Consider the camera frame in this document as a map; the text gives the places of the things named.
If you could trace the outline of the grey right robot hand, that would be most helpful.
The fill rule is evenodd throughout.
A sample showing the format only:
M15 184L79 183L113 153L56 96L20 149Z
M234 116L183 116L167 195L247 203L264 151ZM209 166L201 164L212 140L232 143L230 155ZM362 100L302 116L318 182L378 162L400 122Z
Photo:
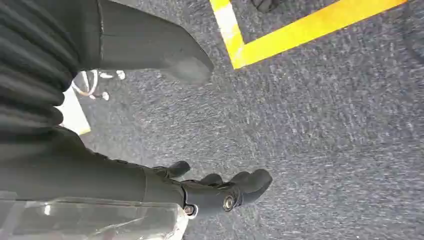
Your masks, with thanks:
M87 148L61 126L58 106L82 71L167 70L208 81L214 65L180 25L111 0L0 3L0 189L18 199L94 198L194 207L200 215L256 201L264 169L224 182L218 174L177 181L185 161L145 167Z

